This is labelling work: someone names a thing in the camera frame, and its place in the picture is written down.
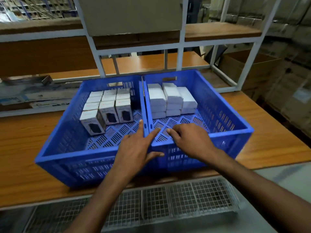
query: crate mesh bottom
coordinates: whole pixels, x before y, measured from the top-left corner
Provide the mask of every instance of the crate mesh bottom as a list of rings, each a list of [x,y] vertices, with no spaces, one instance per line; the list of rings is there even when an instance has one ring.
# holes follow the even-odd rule
[[[63,232],[89,198],[40,205],[25,233]],[[103,231],[236,211],[238,200],[220,178],[124,191],[112,206]]]
[[[158,133],[158,135],[152,142],[153,145],[156,145],[157,142],[172,140],[172,137],[166,132],[166,129],[172,128],[176,124],[195,123],[196,125],[199,125],[200,127],[204,128],[208,133],[210,133],[206,123],[204,122],[198,110],[196,110],[194,114],[184,114],[173,117],[165,117],[161,119],[153,119],[152,121],[154,128],[161,129],[161,131]]]
[[[86,150],[117,146],[125,135],[137,132],[138,122],[142,119],[140,110],[133,111],[133,122],[108,125],[106,133],[89,138]]]

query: crate handle hole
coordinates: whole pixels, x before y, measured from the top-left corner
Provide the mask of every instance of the crate handle hole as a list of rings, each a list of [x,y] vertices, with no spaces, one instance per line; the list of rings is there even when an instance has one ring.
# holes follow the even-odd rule
[[[175,80],[177,80],[177,76],[176,76],[176,77],[170,77],[170,78],[163,78],[163,79],[162,79],[163,82],[175,81]]]
[[[123,86],[123,82],[117,82],[117,83],[108,83],[108,87],[117,87],[117,86]]]

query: right hand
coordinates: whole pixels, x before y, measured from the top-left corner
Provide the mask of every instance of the right hand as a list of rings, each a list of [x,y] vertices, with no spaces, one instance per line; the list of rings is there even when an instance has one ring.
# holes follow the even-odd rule
[[[208,133],[194,123],[177,124],[166,131],[190,158],[214,165],[217,157],[224,153],[213,145]]]

